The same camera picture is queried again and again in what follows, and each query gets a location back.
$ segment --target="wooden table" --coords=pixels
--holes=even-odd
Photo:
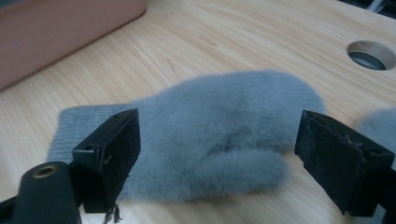
[[[0,201],[45,161],[61,110],[128,103],[192,77],[275,68],[302,78],[329,114],[353,126],[396,105],[396,69],[353,63],[347,46],[372,40],[396,51],[396,21],[331,0],[148,0],[116,32],[0,93]],[[348,223],[292,153],[275,193],[194,203],[120,203],[123,223]],[[103,215],[83,215],[101,223]]]

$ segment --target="black object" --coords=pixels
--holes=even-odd
[[[140,153],[137,109],[109,118],[73,150],[67,165],[51,161],[26,172],[18,196],[0,203],[0,223],[81,223],[86,213],[120,220],[116,199]]]
[[[331,117],[304,111],[295,154],[343,214],[371,217],[379,203],[387,210],[384,222],[395,223],[392,152]]]

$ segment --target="light wood tabletop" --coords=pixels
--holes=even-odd
[[[396,68],[363,68],[349,44],[396,51],[396,21],[335,0],[148,0],[147,12],[0,92],[0,201],[45,161],[57,116],[76,105],[129,103],[205,74],[275,68],[300,77],[328,114],[353,127],[396,105]],[[349,223],[292,153],[272,193],[190,203],[120,203],[121,223]],[[82,214],[84,223],[103,215]]]

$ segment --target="brown plastic container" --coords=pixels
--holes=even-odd
[[[0,7],[0,90],[146,10],[146,0],[21,0]]]

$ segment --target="gray fabric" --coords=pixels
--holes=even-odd
[[[283,183],[304,109],[325,112],[320,96],[277,71],[186,81],[130,105],[75,107],[60,116],[49,160],[70,150],[112,114],[138,108],[141,153],[122,195],[187,201],[271,190]]]
[[[356,130],[396,153],[396,107],[375,111],[367,118],[362,119]],[[396,169],[396,161],[393,162],[392,169]],[[354,217],[354,224],[381,223],[384,215],[385,209],[379,205],[373,217]]]

